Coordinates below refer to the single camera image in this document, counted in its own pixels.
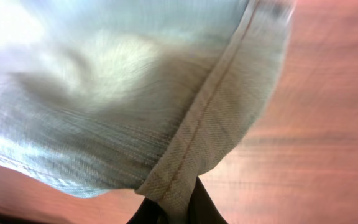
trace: brown wood surface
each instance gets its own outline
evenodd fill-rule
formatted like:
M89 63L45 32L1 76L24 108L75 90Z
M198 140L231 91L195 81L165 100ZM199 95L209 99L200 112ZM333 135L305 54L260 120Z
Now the brown wood surface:
M264 117L201 177L229 223L358 223L358 0L299 0ZM83 200L0 167L0 207L72 223L125 223L142 197Z

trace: wooden floor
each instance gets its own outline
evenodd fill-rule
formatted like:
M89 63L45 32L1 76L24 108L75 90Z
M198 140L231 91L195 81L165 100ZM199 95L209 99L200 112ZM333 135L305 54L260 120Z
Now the wooden floor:
M229 223L358 223L358 0L299 0L264 117L202 180ZM125 223L142 197L82 200L0 168L0 206L72 223Z

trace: gray fabric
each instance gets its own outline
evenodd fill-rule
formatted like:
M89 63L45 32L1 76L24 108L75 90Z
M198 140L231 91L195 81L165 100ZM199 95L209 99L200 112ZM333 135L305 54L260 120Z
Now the gray fabric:
M77 197L136 189L182 222L271 95L291 7L15 2L45 30L0 45L0 165Z

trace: fabric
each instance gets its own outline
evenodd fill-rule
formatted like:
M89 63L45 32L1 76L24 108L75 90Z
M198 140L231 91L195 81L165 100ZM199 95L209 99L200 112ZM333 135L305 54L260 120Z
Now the fabric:
M272 94L291 12L256 0L0 0L0 165L77 197L136 189L184 222L196 177Z

